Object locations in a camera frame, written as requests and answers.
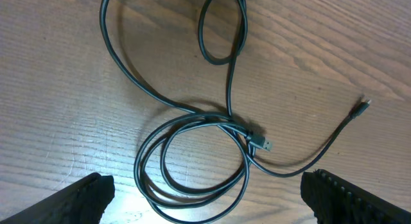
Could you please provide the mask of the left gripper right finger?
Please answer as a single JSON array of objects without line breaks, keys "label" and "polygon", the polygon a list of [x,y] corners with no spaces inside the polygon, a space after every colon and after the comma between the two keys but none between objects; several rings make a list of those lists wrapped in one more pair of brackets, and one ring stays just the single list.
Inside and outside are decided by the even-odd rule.
[{"label": "left gripper right finger", "polygon": [[323,224],[410,224],[410,213],[324,169],[304,172],[301,197]]}]

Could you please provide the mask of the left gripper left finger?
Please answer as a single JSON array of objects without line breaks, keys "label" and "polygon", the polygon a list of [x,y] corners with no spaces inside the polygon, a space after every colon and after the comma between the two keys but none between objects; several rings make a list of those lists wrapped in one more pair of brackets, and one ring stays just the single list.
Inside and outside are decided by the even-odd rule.
[{"label": "left gripper left finger", "polygon": [[1,224],[98,224],[114,197],[113,176],[91,173]]}]

